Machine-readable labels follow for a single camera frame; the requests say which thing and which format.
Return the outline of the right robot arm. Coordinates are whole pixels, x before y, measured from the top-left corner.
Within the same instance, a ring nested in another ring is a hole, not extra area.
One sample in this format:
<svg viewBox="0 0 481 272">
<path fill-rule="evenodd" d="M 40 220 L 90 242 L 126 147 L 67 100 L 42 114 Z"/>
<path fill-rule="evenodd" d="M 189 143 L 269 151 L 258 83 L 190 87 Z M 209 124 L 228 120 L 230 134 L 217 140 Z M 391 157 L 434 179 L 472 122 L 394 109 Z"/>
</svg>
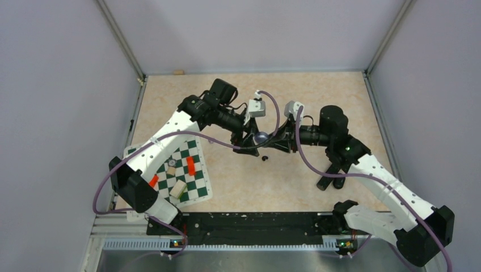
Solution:
<svg viewBox="0 0 481 272">
<path fill-rule="evenodd" d="M 412 265 L 422 267 L 442 254 L 448 271 L 453 270 L 446 251 L 453 238 L 454 213 L 447 206 L 435 207 L 393 176 L 361 141 L 348 132 L 343 110 L 328 105 L 320 110 L 319 124 L 301 123 L 301 103 L 288 105 L 286 122 L 264 142 L 284 152 L 302 152 L 303 145 L 322 146 L 331 162 L 318 183 L 325 190 L 330 182 L 353 177 L 388 209 L 376 212 L 355 201 L 335 205 L 332 225 L 339 233 L 358 230 L 395 246 Z"/>
</svg>

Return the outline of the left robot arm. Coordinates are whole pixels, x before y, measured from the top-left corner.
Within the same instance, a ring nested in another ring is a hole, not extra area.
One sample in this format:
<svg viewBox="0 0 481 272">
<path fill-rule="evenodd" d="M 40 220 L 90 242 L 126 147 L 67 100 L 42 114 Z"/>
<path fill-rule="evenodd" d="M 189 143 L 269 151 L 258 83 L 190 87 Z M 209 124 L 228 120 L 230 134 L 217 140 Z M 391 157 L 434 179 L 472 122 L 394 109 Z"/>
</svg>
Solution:
<svg viewBox="0 0 481 272">
<path fill-rule="evenodd" d="M 247 132 L 254 128 L 256 114 L 265 115 L 261 92 L 255 92 L 242 113 L 235 112 L 230 106 L 237 93 L 237 88 L 230 83 L 215 79 L 202 95 L 186 97 L 150 140 L 127 158 L 115 157 L 110 161 L 107 179 L 114 192 L 135 212 L 160 220 L 161 228 L 168 234 L 179 232 L 182 227 L 179 209 L 148 182 L 188 138 L 202 136 L 202 129 L 210 125 L 231 133 L 227 147 L 258 155 L 256 144 Z"/>
</svg>

